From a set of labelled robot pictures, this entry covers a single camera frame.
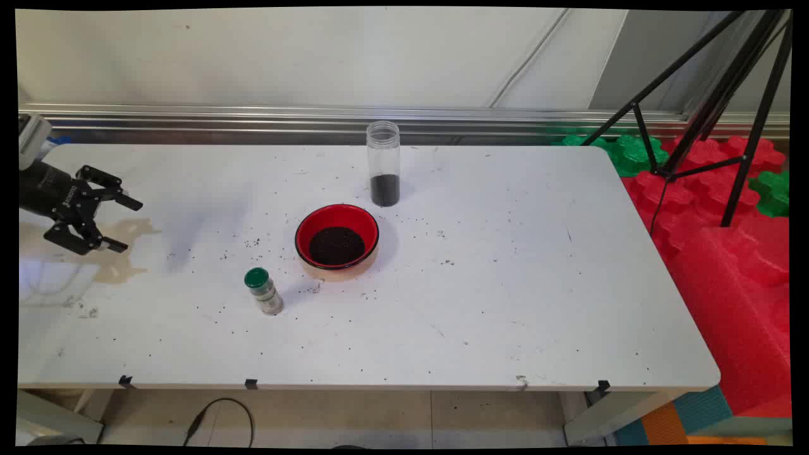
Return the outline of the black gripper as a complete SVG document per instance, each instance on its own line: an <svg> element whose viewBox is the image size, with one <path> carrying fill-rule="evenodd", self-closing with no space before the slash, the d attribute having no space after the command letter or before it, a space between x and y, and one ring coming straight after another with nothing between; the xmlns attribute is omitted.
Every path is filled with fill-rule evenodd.
<svg viewBox="0 0 809 455"><path fill-rule="evenodd" d="M113 201L138 211L143 203L131 198L122 180L98 168L84 165L76 178L56 167L35 161L18 173L18 207L52 219L43 235L46 241L78 255L93 250L124 253L128 244L104 236L95 215L97 203Z"/></svg>

